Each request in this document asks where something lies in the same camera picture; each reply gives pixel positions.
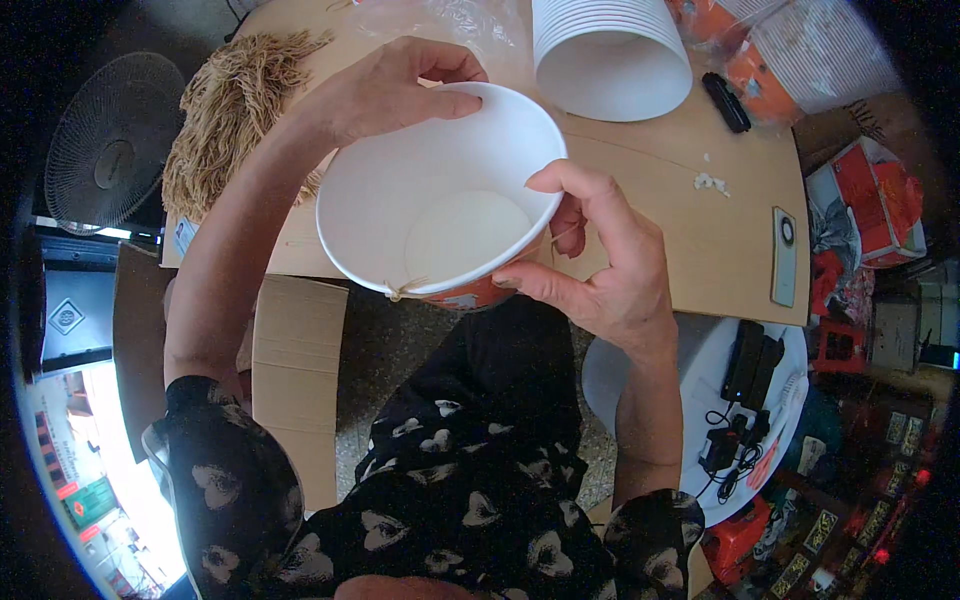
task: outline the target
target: bowl rim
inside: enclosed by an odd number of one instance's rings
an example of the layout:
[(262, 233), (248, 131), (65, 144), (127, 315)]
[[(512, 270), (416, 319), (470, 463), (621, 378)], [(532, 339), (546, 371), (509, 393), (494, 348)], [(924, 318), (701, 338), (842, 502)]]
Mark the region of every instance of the bowl rim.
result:
[[(560, 155), (557, 156), (557, 158), (568, 158), (567, 149), (566, 149), (566, 140), (564, 139), (564, 133), (560, 130), (560, 126), (557, 125), (557, 122), (554, 121), (553, 117), (550, 116), (550, 113), (548, 113), (545, 109), (543, 109), (543, 107), (540, 104), (538, 104), (533, 99), (526, 96), (525, 94), (522, 94), (514, 89), (510, 89), (509, 87), (505, 87), (503, 85), (488, 84), (486, 82), (457, 82), (454, 84), (441, 84), (431, 89), (436, 89), (436, 90), (459, 89), (459, 90), (469, 92), (471, 89), (476, 89), (476, 88), (495, 90), (494, 93), (513, 96), (517, 98), (520, 102), (526, 104), (529, 107), (532, 107), (535, 112), (538, 112), (540, 116), (546, 119), (546, 122), (550, 123), (553, 126), (551, 133), (555, 136), (556, 138), (555, 141), (558, 142), (558, 145), (560, 148)], [(330, 160), (330, 164), (327, 165), (326, 167), (327, 173), (330, 171), (330, 169), (334, 168), (334, 164), (336, 164), (337, 157), (339, 156), (339, 154), (340, 154), (340, 151), (338, 149), (337, 153)], [(366, 288), (369, 288), (371, 290), (374, 290), (376, 292), (381, 292), (388, 296), (392, 295), (395, 292), (395, 290), (391, 290), (383, 282), (374, 283), (372, 281), (367, 281), (366, 279), (358, 276), (357, 274), (353, 273), (350, 269), (347, 269), (340, 262), (340, 260), (338, 260), (337, 257), (334, 256), (332, 252), (330, 252), (330, 248), (327, 245), (326, 240), (324, 239), (324, 230), (320, 224), (320, 206), (321, 206), (320, 202), (322, 201), (321, 196), (323, 195), (323, 192), (324, 192), (324, 183), (323, 183), (323, 179), (321, 179), (320, 188), (317, 190), (316, 206), (314, 209), (314, 219), (317, 224), (317, 233), (320, 236), (320, 243), (324, 247), (324, 252), (326, 252), (326, 255), (327, 257), (329, 257), (330, 262), (332, 262), (333, 266), (339, 269), (340, 272), (343, 273), (345, 276), (347, 276), (350, 280), (355, 281), (356, 283), (359, 283), (360, 285)], [(553, 198), (550, 199), (549, 204), (547, 205), (546, 209), (543, 211), (543, 214), (541, 214), (537, 222), (530, 226), (530, 229), (527, 230), (526, 234), (524, 234), (523, 237), (521, 237), (510, 248), (508, 248), (507, 250), (499, 254), (497, 257), (487, 261), (483, 265), (463, 275), (451, 277), (449, 279), (438, 281), (436, 283), (428, 282), (421, 286), (414, 287), (409, 290), (404, 290), (404, 294), (410, 294), (410, 295), (416, 295), (416, 296), (434, 296), (441, 292), (453, 290), (467, 283), (471, 283), (476, 279), (489, 275), (499, 267), (502, 267), (510, 259), (514, 258), (524, 248), (526, 248), (527, 245), (534, 240), (534, 238), (539, 236), (547, 227), (547, 225), (550, 223), (550, 220), (553, 219), (554, 214), (556, 214), (557, 212), (557, 208), (560, 207), (560, 201), (564, 197), (564, 192), (560, 191), (560, 192), (557, 192), (556, 194), (553, 194), (552, 196)], [(396, 285), (404, 285), (405, 283), (406, 282), (398, 281)]]

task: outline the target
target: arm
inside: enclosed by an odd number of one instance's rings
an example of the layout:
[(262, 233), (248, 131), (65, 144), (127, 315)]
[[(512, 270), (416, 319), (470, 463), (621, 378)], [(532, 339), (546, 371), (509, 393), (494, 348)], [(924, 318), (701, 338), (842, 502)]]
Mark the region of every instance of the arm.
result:
[(541, 192), (565, 191), (550, 227), (560, 253), (574, 257), (592, 221), (610, 267), (585, 282), (541, 264), (519, 261), (493, 274), (562, 310), (576, 325), (622, 348), (633, 361), (616, 411), (613, 505), (680, 485), (684, 418), (677, 374), (663, 234), (627, 204), (616, 182), (569, 160), (547, 165), (527, 181)]
[(327, 154), (361, 137), (480, 109), (479, 98), (428, 90), (417, 77), (487, 80), (466, 48), (401, 37), (320, 84), (264, 136), (183, 259), (167, 322), (167, 385), (184, 375), (227, 382), (287, 213)]

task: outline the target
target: sleeve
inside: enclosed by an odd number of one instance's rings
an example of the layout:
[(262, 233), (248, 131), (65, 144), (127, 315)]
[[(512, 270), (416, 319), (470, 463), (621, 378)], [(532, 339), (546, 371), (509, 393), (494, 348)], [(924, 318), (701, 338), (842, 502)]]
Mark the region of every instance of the sleeve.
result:
[(143, 443), (165, 475), (190, 579), (203, 598), (256, 595), (302, 535), (297, 475), (217, 381), (181, 377), (166, 398), (166, 417)]
[(603, 541), (616, 564), (619, 597), (686, 600), (687, 562), (703, 534), (704, 512), (685, 492), (657, 490), (616, 509)]

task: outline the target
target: fingernail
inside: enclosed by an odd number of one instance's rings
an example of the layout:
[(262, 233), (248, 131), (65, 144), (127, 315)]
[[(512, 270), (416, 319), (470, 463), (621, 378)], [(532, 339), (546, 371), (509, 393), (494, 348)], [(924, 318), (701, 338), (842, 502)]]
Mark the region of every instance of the fingernail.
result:
[(502, 288), (508, 288), (508, 289), (514, 289), (514, 290), (515, 290), (516, 288), (520, 287), (520, 284), (521, 284), (521, 283), (523, 283), (523, 281), (521, 281), (521, 280), (519, 280), (519, 279), (515, 279), (515, 278), (510, 278), (510, 279), (500, 279), (499, 281), (496, 281), (496, 280), (495, 280), (495, 281), (493, 282), (493, 285), (495, 285), (496, 287), (502, 287)]

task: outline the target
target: black pants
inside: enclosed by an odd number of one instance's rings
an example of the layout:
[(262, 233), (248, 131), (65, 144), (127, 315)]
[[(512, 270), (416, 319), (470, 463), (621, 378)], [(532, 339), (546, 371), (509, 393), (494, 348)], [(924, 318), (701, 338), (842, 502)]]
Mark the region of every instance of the black pants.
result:
[[(466, 315), (377, 419), (435, 413), (438, 400), (459, 402), (486, 420), (559, 440), (575, 452), (583, 420), (566, 316), (521, 295)], [(357, 467), (358, 480), (366, 462)]]

